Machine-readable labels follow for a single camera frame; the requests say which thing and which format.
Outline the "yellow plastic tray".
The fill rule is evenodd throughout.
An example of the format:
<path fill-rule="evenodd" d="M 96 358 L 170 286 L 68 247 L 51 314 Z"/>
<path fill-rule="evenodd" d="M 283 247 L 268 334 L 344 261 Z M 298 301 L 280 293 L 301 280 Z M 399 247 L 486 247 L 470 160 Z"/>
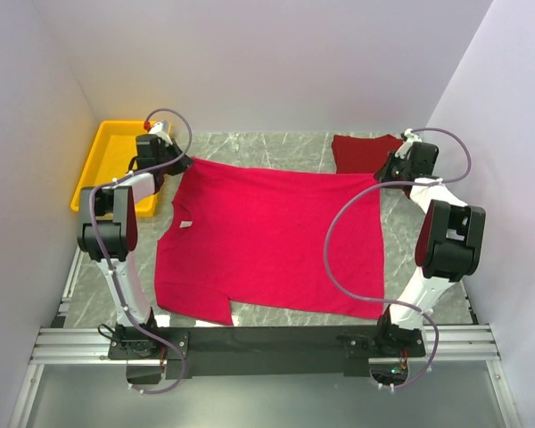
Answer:
<path fill-rule="evenodd" d="M 100 124 L 70 202 L 74 212 L 78 212 L 83 187 L 108 183 L 128 172 L 128 164 L 136 155 L 136 137 L 144 133 L 142 120 L 105 120 Z"/>

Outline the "bright red t-shirt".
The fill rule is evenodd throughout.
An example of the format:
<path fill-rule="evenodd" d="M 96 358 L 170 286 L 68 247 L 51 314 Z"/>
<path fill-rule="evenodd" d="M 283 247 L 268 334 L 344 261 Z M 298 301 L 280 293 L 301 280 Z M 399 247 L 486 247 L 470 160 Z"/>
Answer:
<path fill-rule="evenodd" d="M 380 194 L 369 174 L 196 160 L 158 241 L 161 309 L 231 325 L 233 302 L 374 319 L 382 314 Z"/>

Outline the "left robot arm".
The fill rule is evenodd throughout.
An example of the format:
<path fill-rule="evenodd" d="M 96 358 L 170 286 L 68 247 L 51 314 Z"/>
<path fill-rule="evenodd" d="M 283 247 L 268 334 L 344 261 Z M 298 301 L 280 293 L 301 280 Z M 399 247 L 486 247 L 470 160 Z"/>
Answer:
<path fill-rule="evenodd" d="M 193 160 L 166 130 L 153 128 L 136 138 L 136 156 L 124 177 L 80 191 L 78 247 L 96 263 L 110 289 L 117 324 L 97 332 L 123 353 L 123 359 L 176 359 L 184 350 L 161 336 L 136 268 L 137 202 L 155 195 L 166 176 L 186 172 Z"/>

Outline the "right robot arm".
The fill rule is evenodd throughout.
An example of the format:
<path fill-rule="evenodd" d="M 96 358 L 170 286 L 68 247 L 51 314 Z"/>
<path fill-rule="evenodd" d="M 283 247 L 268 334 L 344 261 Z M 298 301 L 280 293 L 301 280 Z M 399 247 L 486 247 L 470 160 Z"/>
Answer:
<path fill-rule="evenodd" d="M 423 356 L 424 315 L 441 295 L 479 266 L 486 212 L 458 199 L 432 175 L 439 149 L 418 139 L 391 152 L 374 177 L 406 181 L 401 189 L 425 214 L 415 247 L 416 270 L 399 300 L 419 308 L 389 305 L 379 317 L 374 347 L 385 356 Z"/>

